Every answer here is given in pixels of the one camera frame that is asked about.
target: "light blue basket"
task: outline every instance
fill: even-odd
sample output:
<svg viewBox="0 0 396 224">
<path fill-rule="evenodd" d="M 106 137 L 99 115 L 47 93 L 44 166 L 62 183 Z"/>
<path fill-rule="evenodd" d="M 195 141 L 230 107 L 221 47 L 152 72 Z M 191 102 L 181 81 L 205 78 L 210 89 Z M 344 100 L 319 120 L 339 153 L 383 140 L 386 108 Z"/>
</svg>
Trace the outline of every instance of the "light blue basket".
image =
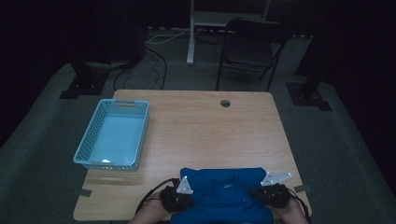
<svg viewBox="0 0 396 224">
<path fill-rule="evenodd" d="M 149 123 L 149 102 L 104 99 L 73 161 L 88 169 L 136 170 Z"/>
</svg>

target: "chair backrest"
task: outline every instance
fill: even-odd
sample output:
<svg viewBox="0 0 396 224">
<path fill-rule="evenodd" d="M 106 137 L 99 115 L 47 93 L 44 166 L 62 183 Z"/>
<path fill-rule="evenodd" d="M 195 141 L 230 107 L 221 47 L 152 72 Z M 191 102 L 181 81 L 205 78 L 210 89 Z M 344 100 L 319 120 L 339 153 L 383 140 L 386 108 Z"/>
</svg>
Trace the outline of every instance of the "chair backrest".
<svg viewBox="0 0 396 224">
<path fill-rule="evenodd" d="M 259 42 L 285 45 L 293 33 L 288 25 L 275 21 L 254 21 L 246 18 L 235 18 L 226 25 L 226 33 L 235 32 Z"/>
</svg>

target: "blue cloth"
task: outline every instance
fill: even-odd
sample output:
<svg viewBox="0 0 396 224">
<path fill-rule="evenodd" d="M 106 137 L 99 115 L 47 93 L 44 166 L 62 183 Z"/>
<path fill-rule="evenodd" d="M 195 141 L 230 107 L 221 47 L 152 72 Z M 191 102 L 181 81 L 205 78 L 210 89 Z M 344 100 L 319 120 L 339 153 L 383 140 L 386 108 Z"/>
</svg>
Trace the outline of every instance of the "blue cloth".
<svg viewBox="0 0 396 224">
<path fill-rule="evenodd" d="M 269 224 L 273 213 L 250 195 L 261 188 L 266 172 L 262 168 L 204 169 L 184 168 L 194 204 L 172 215 L 171 224 Z"/>
</svg>

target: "desk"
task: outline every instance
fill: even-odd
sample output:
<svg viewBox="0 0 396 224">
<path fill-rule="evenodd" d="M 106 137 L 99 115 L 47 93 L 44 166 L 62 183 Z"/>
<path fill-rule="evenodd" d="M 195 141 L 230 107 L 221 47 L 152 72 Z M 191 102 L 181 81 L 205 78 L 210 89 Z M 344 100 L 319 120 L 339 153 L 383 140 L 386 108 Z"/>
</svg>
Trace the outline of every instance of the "desk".
<svg viewBox="0 0 396 224">
<path fill-rule="evenodd" d="M 262 14 L 247 14 L 247 13 L 196 11 L 194 8 L 195 2 L 194 0 L 191 0 L 190 40 L 189 40 L 189 51 L 187 52 L 187 65 L 194 64 L 194 52 L 195 52 L 194 27 L 196 25 L 225 27 L 228 21 L 237 17 L 250 18 L 258 21 L 265 21 L 271 1 L 272 0 L 264 1 L 264 8 Z"/>
<path fill-rule="evenodd" d="M 79 196 L 76 220 L 129 220 L 151 189 L 183 167 L 263 167 L 291 172 L 283 182 L 289 188 L 303 184 L 268 92 L 121 90 L 114 98 L 150 103 L 140 164 L 136 172 L 89 170 L 83 188 L 92 194 Z"/>
</svg>

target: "black chair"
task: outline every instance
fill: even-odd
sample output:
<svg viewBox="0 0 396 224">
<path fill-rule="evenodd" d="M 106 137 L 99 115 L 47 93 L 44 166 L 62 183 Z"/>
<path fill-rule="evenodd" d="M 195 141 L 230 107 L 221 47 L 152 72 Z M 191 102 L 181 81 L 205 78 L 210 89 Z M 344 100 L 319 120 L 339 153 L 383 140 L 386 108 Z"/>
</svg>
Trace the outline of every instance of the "black chair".
<svg viewBox="0 0 396 224">
<path fill-rule="evenodd" d="M 280 22 L 244 18 L 229 21 L 225 27 L 216 91 L 219 89 L 223 63 L 231 68 L 263 70 L 260 80 L 272 69 L 266 87 L 269 91 L 280 52 L 292 36 L 289 26 Z"/>
</svg>

